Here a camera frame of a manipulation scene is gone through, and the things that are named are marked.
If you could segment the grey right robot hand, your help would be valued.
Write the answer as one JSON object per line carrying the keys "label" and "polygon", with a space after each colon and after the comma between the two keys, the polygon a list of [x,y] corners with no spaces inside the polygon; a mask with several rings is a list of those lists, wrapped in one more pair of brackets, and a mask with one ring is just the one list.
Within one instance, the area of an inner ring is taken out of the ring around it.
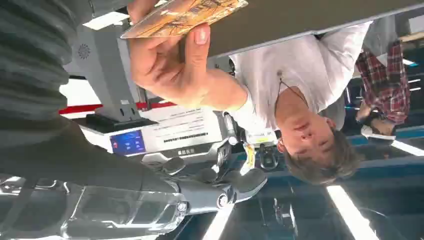
{"label": "grey right robot hand", "polygon": [[266,174],[179,177],[89,143],[72,120],[0,118],[0,237],[136,240],[252,198]]}

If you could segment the person's hand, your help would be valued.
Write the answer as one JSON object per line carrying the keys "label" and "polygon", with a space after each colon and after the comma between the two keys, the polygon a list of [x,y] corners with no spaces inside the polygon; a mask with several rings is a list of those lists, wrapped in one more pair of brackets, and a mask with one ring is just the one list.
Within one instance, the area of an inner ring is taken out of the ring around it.
{"label": "person's hand", "polygon": [[194,27],[180,51],[180,36],[131,38],[131,78],[145,90],[174,104],[199,106],[210,92],[207,57],[211,28]]}

